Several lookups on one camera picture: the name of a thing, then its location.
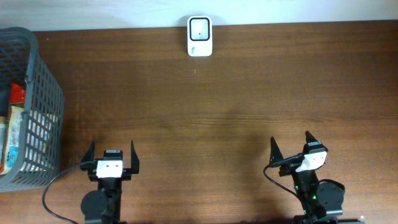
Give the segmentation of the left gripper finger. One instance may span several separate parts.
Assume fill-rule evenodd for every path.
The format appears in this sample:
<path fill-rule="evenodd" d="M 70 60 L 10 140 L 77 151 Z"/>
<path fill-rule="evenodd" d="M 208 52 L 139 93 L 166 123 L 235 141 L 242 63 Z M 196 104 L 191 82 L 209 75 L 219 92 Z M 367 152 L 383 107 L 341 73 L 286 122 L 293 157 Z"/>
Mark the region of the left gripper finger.
<path fill-rule="evenodd" d="M 131 174 L 138 174 L 140 169 L 140 161 L 134 148 L 134 141 L 131 141 Z"/>
<path fill-rule="evenodd" d="M 87 150 L 86 154 L 83 156 L 83 159 L 81 162 L 91 162 L 94 160 L 94 154 L 95 154 L 95 142 L 92 141 L 89 149 Z"/>

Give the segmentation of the grey plastic basket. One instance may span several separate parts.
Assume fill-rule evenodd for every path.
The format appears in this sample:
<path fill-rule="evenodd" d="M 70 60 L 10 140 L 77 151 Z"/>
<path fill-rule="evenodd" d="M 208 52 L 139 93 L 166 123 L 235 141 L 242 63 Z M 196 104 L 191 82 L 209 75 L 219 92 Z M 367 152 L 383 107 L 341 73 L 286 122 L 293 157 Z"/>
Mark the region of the grey plastic basket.
<path fill-rule="evenodd" d="M 1 29 L 1 89 L 13 84 L 25 90 L 17 150 L 1 176 L 1 191 L 41 188 L 60 172 L 65 98 L 39 55 L 35 35 L 22 27 Z"/>

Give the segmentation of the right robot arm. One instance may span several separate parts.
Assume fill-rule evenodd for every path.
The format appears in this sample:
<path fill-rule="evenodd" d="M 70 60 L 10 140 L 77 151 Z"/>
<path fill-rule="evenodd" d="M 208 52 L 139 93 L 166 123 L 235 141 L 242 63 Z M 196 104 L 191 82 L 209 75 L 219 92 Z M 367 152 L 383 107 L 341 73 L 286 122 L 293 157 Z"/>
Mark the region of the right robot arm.
<path fill-rule="evenodd" d="M 338 223 L 337 217 L 343 213 L 345 186 L 334 180 L 318 179 L 316 170 L 325 165 L 328 149 L 309 131 L 305 132 L 305 140 L 301 153 L 284 158 L 275 138 L 271 137 L 269 164 L 263 173 L 278 167 L 281 177 L 292 177 L 293 191 L 266 177 L 299 200 L 303 215 L 294 216 L 292 223 Z"/>

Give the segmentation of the orange spaghetti packet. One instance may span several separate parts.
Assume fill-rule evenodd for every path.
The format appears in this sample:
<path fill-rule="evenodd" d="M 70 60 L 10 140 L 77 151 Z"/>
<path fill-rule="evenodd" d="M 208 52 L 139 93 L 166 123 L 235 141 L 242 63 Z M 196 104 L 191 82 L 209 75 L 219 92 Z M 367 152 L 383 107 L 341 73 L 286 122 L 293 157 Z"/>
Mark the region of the orange spaghetti packet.
<path fill-rule="evenodd" d="M 9 103 L 11 105 L 15 104 L 24 104 L 25 103 L 26 90 L 19 86 L 18 84 L 13 83 L 11 85 L 10 99 Z"/>

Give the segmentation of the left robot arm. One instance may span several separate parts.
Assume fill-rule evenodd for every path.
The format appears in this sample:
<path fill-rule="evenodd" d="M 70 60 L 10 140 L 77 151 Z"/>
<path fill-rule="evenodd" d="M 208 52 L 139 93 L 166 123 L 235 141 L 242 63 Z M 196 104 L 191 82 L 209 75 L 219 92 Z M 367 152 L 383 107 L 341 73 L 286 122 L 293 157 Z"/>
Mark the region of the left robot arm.
<path fill-rule="evenodd" d="M 95 143 L 92 142 L 83 159 L 80 169 L 88 178 L 98 184 L 98 188 L 88 192 L 81 201 L 81 211 L 85 223 L 119 224 L 121 220 L 122 183 L 130 181 L 139 173 L 139 158 L 131 142 L 131 166 L 123 167 L 121 150 L 105 150 L 103 157 L 94 158 Z"/>

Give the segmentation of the yellow snack bag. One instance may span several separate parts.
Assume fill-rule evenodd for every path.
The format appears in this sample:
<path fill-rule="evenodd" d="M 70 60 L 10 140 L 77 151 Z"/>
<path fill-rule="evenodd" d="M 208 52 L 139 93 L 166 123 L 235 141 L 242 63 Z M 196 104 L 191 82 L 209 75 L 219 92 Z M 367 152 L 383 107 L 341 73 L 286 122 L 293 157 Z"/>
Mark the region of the yellow snack bag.
<path fill-rule="evenodd" d="M 6 148 L 4 155 L 4 167 L 1 175 L 7 174 L 16 164 L 19 153 L 19 139 L 22 124 L 22 113 L 24 109 L 18 106 L 11 106 L 11 113 L 6 132 Z"/>

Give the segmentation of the white barcode scanner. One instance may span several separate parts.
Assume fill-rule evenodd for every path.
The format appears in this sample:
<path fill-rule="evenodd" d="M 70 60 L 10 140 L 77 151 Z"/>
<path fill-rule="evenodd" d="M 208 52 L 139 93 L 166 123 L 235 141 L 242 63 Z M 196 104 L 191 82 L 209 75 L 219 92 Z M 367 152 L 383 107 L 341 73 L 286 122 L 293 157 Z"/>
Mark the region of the white barcode scanner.
<path fill-rule="evenodd" d="M 191 57 L 209 57 L 213 53 L 213 23 L 208 16 L 187 19 L 187 52 Z"/>

